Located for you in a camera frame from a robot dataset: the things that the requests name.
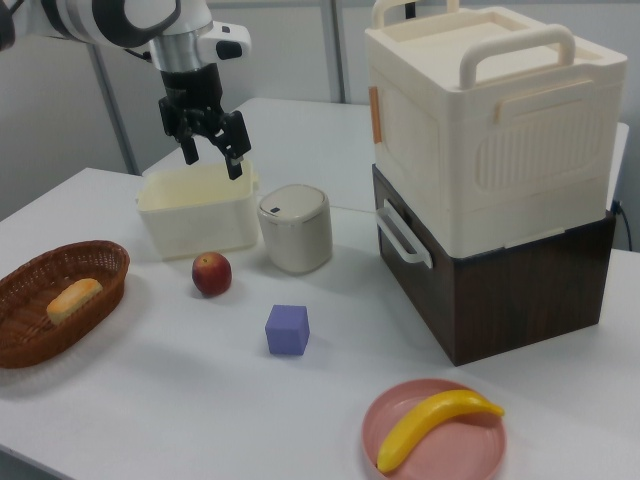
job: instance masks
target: purple cube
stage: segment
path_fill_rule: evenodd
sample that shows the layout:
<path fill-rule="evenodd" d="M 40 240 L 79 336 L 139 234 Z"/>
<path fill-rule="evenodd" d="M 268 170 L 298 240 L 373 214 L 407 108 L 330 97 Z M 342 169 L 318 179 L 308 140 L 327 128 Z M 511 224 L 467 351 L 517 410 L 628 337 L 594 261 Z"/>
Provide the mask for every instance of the purple cube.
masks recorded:
<path fill-rule="evenodd" d="M 309 341 L 307 307 L 274 305 L 264 329 L 272 355 L 302 355 Z"/>

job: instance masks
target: apple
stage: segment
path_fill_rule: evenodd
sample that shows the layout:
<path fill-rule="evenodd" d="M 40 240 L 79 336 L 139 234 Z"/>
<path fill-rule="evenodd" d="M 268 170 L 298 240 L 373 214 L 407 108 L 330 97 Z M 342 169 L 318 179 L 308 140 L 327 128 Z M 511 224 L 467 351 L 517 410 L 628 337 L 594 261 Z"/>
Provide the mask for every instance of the apple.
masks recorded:
<path fill-rule="evenodd" d="M 218 252 L 205 252 L 193 261 L 191 278 L 203 295 L 220 295 L 231 286 L 231 265 Z"/>

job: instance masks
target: bread roll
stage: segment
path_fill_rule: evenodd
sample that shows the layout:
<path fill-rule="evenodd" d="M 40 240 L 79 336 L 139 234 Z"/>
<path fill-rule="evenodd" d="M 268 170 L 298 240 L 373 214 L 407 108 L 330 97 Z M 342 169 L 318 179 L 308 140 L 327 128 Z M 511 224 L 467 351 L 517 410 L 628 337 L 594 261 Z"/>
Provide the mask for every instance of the bread roll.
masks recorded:
<path fill-rule="evenodd" d="M 47 315 L 54 325 L 60 325 L 69 315 L 87 303 L 102 290 L 102 285 L 93 278 L 83 278 L 67 287 L 47 306 Z"/>

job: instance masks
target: wicker basket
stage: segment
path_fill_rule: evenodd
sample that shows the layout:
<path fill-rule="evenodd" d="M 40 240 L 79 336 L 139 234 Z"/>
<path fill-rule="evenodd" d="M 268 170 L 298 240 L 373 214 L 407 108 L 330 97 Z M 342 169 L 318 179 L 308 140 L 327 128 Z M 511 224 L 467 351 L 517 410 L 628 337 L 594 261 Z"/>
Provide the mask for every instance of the wicker basket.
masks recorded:
<path fill-rule="evenodd" d="M 95 240 L 44 253 L 2 279 L 0 367 L 36 365 L 80 340 L 118 305 L 128 268 L 124 248 Z M 95 278 L 102 291 L 55 326 L 47 305 L 81 278 Z"/>

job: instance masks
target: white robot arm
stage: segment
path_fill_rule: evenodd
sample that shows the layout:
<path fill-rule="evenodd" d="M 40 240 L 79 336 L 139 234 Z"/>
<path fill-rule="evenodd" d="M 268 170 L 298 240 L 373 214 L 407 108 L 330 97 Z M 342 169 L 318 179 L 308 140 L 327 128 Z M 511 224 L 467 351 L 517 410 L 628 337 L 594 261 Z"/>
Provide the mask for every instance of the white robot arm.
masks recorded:
<path fill-rule="evenodd" d="M 242 26 L 214 22 L 205 0 L 0 0 L 0 51 L 29 34 L 148 45 L 167 93 L 159 102 L 165 133 L 180 143 L 186 162 L 198 160 L 193 135 L 202 135 L 224 155 L 230 178 L 242 174 L 251 143 L 242 114 L 220 106 L 217 63 L 247 55 L 251 38 Z"/>

